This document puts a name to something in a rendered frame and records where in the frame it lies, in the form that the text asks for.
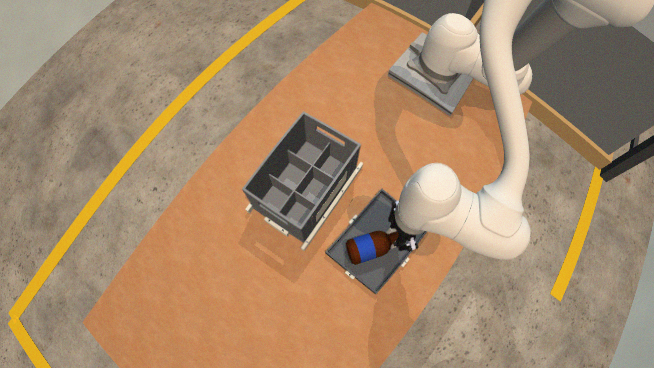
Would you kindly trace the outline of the brown and blue bottle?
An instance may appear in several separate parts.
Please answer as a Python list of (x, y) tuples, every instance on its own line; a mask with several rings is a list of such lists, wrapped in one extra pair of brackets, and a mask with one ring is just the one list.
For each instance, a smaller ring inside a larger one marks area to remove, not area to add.
[(346, 249), (351, 263), (357, 265), (387, 254), (397, 238), (397, 231), (390, 234), (374, 231), (347, 240)]

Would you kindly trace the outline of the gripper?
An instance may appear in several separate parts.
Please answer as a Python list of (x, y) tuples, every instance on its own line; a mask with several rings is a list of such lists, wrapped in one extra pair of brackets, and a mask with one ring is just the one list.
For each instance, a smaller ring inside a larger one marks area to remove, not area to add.
[[(391, 212), (390, 212), (390, 215), (389, 215), (389, 218), (388, 218), (388, 221), (391, 222), (391, 225), (390, 225), (389, 230), (386, 233), (390, 234), (390, 233), (393, 233), (393, 232), (396, 232), (396, 231), (398, 232), (398, 238), (397, 238), (397, 240), (395, 242), (393, 242), (393, 244), (391, 245), (391, 248), (398, 247), (399, 251), (403, 251), (403, 250), (412, 251), (412, 250), (415, 250), (415, 249), (418, 248), (418, 244), (416, 243), (416, 241), (414, 241), (414, 239), (416, 238), (416, 235), (411, 235), (411, 234), (409, 235), (409, 234), (405, 233), (397, 225), (396, 220), (395, 220), (395, 208), (396, 208), (398, 202), (399, 202), (399, 200), (395, 201), (395, 202), (392, 202), (392, 209), (391, 209)], [(405, 238), (404, 238), (404, 235), (406, 235)], [(408, 242), (408, 244), (405, 244), (405, 242), (407, 240), (409, 242)]]

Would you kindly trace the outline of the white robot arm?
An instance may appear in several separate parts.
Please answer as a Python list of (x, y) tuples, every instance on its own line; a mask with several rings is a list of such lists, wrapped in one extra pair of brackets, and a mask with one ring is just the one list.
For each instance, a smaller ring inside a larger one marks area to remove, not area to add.
[(480, 35), (466, 17), (443, 15), (423, 46), (409, 46), (416, 57), (407, 67), (442, 94), (461, 74), (489, 87), (504, 164), (498, 178), (477, 193), (463, 187), (447, 165), (431, 163), (418, 169), (404, 185), (395, 209), (396, 223), (405, 233), (436, 233), (495, 259), (522, 254), (531, 234), (522, 216), (529, 143), (520, 95), (532, 81), (528, 63), (577, 28), (631, 27), (654, 5), (654, 0), (543, 0), (517, 27), (531, 1), (484, 0)]

